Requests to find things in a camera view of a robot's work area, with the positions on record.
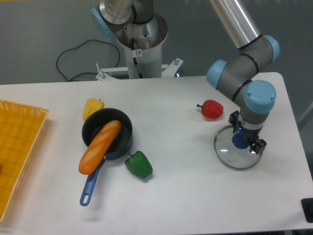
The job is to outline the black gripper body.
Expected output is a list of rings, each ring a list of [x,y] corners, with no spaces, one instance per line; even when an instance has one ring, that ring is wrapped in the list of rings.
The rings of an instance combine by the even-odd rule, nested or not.
[[[249,123],[244,120],[239,111],[233,112],[230,115],[228,122],[233,128],[233,134],[239,133],[246,137],[249,144],[262,143],[259,134],[263,128],[263,122],[260,124]]]

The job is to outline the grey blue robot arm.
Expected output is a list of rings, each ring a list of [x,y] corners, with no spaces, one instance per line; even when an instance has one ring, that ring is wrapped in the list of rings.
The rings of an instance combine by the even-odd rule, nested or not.
[[[261,34],[239,0],[213,0],[211,4],[239,55],[230,62],[213,63],[206,79],[239,106],[229,123],[234,133],[245,137],[250,151],[260,154],[266,142],[259,133],[274,106],[276,90],[254,76],[277,58],[280,47],[273,37]],[[161,46],[168,28],[151,0],[103,0],[90,14],[105,36],[114,36],[124,47],[130,78],[161,77]]]

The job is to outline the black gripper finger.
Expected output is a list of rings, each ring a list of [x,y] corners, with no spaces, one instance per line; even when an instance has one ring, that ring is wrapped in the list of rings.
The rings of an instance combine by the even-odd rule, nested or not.
[[[255,154],[262,154],[267,143],[263,139],[259,138],[248,138],[249,152],[254,152]]]

